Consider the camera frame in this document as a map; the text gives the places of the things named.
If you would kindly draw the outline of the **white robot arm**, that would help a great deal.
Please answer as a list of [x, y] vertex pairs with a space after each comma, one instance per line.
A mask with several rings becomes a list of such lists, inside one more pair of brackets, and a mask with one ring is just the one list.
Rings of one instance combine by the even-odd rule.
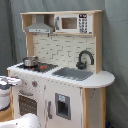
[[[21, 84], [19, 78], [0, 76], [0, 111], [10, 107], [10, 87]], [[0, 128], [41, 128], [41, 123], [35, 114], [28, 113], [18, 119], [0, 122]]]

